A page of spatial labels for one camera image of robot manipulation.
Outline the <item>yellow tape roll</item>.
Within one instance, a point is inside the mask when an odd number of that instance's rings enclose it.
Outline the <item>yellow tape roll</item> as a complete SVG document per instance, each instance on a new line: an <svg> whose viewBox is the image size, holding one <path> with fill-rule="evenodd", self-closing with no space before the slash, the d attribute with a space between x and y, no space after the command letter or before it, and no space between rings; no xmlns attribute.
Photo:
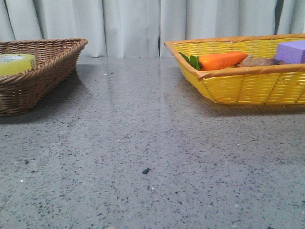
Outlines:
<svg viewBox="0 0 305 229"><path fill-rule="evenodd" d="M0 75L12 75L33 69L36 66L34 55L25 53L1 54Z"/></svg>

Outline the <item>small black debris piece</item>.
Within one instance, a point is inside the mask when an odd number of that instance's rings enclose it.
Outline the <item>small black debris piece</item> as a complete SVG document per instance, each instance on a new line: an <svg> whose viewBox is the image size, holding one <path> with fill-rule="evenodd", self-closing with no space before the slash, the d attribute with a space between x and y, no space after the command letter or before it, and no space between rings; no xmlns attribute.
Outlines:
<svg viewBox="0 0 305 229"><path fill-rule="evenodd" d="M143 174L147 174L150 171L149 168L146 168L145 170L142 171Z"/></svg>

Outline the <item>orange toy carrot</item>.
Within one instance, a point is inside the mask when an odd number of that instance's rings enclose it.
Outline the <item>orange toy carrot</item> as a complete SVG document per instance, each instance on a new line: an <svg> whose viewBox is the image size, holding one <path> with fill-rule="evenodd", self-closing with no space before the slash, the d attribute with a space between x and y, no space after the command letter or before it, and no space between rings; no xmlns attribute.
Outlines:
<svg viewBox="0 0 305 229"><path fill-rule="evenodd" d="M213 71L232 67L242 62L248 54L244 52L229 52L229 53L213 53L203 56L189 57L182 52L179 54L196 70L199 71Z"/></svg>

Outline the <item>white curtain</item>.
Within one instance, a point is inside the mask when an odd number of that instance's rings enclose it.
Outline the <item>white curtain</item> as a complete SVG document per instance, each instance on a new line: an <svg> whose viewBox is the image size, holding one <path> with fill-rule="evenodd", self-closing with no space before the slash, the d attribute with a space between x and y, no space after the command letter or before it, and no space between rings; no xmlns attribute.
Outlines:
<svg viewBox="0 0 305 229"><path fill-rule="evenodd" d="M85 38L86 57L168 57L166 41L303 33L302 0L3 0L2 41Z"/></svg>

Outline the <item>brown wicker basket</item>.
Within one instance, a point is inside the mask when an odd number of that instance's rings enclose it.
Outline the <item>brown wicker basket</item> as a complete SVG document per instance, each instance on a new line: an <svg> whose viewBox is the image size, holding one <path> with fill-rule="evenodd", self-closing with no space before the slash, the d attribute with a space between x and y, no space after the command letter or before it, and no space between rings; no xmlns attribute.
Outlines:
<svg viewBox="0 0 305 229"><path fill-rule="evenodd" d="M40 39L0 43L2 54L26 53L36 59L31 70L0 78L0 115L22 115L76 69L84 38Z"/></svg>

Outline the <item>brown toy potato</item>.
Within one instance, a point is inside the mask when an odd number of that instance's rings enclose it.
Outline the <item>brown toy potato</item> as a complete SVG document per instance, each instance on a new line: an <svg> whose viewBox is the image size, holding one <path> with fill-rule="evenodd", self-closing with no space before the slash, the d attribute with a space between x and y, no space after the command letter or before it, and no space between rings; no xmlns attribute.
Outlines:
<svg viewBox="0 0 305 229"><path fill-rule="evenodd" d="M254 58L252 55L247 56L243 61L238 63L236 67L257 67L257 66L272 66L272 65L283 65L285 64L282 60L275 58L258 57Z"/></svg>

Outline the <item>yellow wicker basket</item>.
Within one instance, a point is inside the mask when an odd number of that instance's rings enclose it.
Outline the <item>yellow wicker basket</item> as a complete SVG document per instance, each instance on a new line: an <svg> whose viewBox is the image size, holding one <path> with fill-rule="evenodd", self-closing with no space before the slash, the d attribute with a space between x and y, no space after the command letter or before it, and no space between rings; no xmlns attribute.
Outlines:
<svg viewBox="0 0 305 229"><path fill-rule="evenodd" d="M210 53L245 52L272 58L279 43L304 40L303 33L168 41L165 46L182 74L204 97L221 104L304 104L305 65L286 64L198 71L184 58Z"/></svg>

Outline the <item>purple foam block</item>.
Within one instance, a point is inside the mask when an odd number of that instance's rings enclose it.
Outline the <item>purple foam block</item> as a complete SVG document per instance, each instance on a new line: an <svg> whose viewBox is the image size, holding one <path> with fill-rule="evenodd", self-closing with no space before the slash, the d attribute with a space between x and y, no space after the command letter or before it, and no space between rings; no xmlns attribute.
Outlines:
<svg viewBox="0 0 305 229"><path fill-rule="evenodd" d="M279 43L275 59L291 64L305 63L305 41Z"/></svg>

